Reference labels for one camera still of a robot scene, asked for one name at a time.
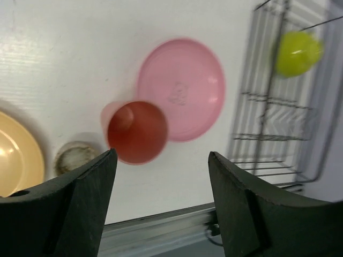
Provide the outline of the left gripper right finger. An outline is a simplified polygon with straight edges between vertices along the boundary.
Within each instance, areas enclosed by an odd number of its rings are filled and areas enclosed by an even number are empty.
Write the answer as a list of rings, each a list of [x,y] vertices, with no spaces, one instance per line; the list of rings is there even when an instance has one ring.
[[[342,256],[342,202],[286,191],[217,152],[208,169],[226,256]]]

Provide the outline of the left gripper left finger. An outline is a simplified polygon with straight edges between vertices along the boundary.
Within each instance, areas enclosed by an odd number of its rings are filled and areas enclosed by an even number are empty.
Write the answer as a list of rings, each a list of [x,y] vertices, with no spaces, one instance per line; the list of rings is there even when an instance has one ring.
[[[1,256],[97,256],[117,168],[110,149],[1,198]]]

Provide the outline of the salmon plastic cup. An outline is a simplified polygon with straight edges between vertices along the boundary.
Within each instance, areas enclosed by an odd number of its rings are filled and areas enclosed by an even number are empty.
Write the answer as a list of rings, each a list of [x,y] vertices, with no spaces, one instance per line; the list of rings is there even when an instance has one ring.
[[[142,100],[111,102],[101,111],[101,126],[109,148],[129,165],[154,160],[169,139],[164,112],[155,104]]]

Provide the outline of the lime green bowl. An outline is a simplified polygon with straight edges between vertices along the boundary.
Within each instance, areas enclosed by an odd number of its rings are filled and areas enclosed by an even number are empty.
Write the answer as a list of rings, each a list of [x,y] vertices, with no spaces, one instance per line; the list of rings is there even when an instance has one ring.
[[[305,31],[288,31],[281,36],[276,73],[285,78],[297,77],[309,71],[324,53],[322,41]]]

